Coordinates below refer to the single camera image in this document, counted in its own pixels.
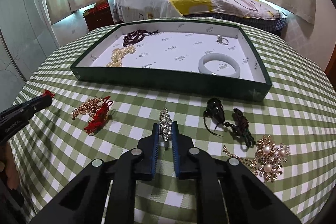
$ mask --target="metal screw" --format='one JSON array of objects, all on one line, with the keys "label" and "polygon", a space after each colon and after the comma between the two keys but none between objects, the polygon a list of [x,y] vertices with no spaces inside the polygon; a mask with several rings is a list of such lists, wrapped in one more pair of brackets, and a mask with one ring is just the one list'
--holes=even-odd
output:
[{"label": "metal screw", "polygon": [[237,160],[235,158],[230,158],[229,159],[229,164],[231,164],[233,166],[237,166],[239,164],[239,160]]},{"label": "metal screw", "polygon": [[196,147],[192,147],[192,148],[189,149],[189,153],[191,155],[197,155],[199,152],[200,152],[200,150]]},{"label": "metal screw", "polygon": [[99,167],[99,166],[101,166],[101,165],[103,164],[103,161],[100,160],[100,159],[95,159],[95,160],[92,161],[91,164],[92,164],[92,166],[94,166],[94,167]]},{"label": "metal screw", "polygon": [[131,153],[134,156],[138,156],[138,155],[140,155],[142,153],[142,151],[141,151],[140,148],[134,148]]}]

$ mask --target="red string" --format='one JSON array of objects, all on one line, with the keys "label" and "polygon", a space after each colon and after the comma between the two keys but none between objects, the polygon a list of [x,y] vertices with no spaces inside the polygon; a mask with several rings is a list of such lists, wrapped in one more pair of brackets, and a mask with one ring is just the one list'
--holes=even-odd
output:
[{"label": "red string", "polygon": [[87,134],[95,132],[97,129],[104,126],[107,120],[107,113],[110,110],[109,107],[113,104],[113,101],[108,101],[111,96],[107,96],[103,99],[101,108],[93,116],[93,120],[89,121],[88,126],[84,127]]},{"label": "red string", "polygon": [[49,95],[51,98],[54,98],[55,94],[51,93],[49,90],[45,90],[44,93],[42,94],[43,96]]}]

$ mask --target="green checkered tablecloth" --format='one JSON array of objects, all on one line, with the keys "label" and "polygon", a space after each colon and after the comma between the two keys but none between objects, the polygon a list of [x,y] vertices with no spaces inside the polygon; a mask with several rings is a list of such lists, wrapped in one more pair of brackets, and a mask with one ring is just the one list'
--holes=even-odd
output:
[{"label": "green checkered tablecloth", "polygon": [[[267,186],[303,223],[309,223],[335,185],[336,93],[321,68],[297,54],[283,40],[252,27],[241,27],[265,63],[273,87],[262,103],[220,99],[227,117],[234,107],[245,113],[256,140],[270,134],[277,144],[290,145],[292,154],[283,175]],[[94,158],[116,159],[136,147],[140,138],[151,134],[152,125],[158,122],[159,111],[164,107],[172,120],[178,122],[180,132],[192,137],[195,146],[214,157],[227,159],[222,152],[223,145],[238,156],[254,156],[255,149],[245,152],[245,147],[229,133],[222,132],[223,137],[216,137],[205,129],[202,114],[209,97],[78,81],[69,66],[113,28],[97,29],[57,49],[15,100],[16,104],[25,102],[41,95],[44,89],[56,94],[52,106],[37,113],[29,125],[10,140],[27,197],[25,212],[29,217]],[[80,115],[72,121],[70,113],[87,99],[108,95],[114,101],[113,120],[95,136],[88,136],[82,130],[88,115]],[[154,181],[137,184],[135,222],[195,223],[194,194],[193,181],[175,178],[171,149],[165,151],[160,146]]]}]

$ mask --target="dark wooden nightstand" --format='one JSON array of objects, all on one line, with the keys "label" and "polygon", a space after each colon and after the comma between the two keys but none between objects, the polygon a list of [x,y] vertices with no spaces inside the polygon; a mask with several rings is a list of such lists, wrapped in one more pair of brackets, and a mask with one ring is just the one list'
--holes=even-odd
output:
[{"label": "dark wooden nightstand", "polygon": [[110,7],[91,12],[84,19],[89,31],[114,24]]}]

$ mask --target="white jade bangle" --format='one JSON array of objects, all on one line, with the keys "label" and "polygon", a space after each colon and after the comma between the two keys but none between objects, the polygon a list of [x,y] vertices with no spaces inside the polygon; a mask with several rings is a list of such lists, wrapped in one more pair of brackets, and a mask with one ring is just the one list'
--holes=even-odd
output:
[{"label": "white jade bangle", "polygon": [[198,62],[199,72],[204,73],[204,74],[208,74],[208,75],[217,75],[217,74],[213,73],[212,71],[209,71],[204,65],[205,63],[207,63],[209,61],[214,61],[214,60],[228,63],[229,65],[231,65],[235,69],[235,73],[232,74],[232,75],[226,75],[227,77],[239,78],[239,76],[240,76],[240,66],[237,63],[237,61],[234,60],[233,58],[225,55],[225,54],[220,54],[220,53],[209,53],[209,54],[203,55]]}]

